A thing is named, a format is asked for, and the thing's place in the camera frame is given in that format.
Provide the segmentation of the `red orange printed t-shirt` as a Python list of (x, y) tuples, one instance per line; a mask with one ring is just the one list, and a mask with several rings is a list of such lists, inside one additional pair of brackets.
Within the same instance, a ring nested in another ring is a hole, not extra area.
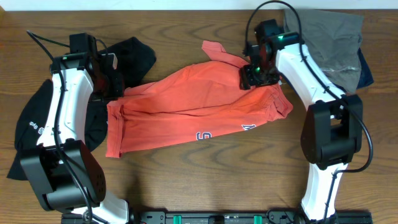
[(284, 119), (293, 106), (279, 84), (242, 90), (245, 59), (203, 41), (209, 61), (134, 88), (108, 103), (107, 157), (247, 131)]

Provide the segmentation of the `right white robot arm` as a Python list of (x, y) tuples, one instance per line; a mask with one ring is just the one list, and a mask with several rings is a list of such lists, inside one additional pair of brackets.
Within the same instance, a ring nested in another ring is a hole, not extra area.
[(363, 103), (329, 81), (299, 33), (257, 30), (255, 35), (255, 44), (245, 43), (244, 54), (251, 62), (239, 71), (241, 89), (271, 86), (285, 78), (306, 109), (300, 145), (310, 168), (294, 222), (337, 223), (337, 188), (367, 132)]

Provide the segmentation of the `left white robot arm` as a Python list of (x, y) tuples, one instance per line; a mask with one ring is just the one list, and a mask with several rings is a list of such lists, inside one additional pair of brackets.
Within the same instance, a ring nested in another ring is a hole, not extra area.
[(55, 58), (47, 121), (21, 165), (41, 207), (61, 212), (63, 223), (128, 223), (129, 208), (106, 188), (105, 175), (85, 144), (86, 110), (102, 77), (88, 53)]

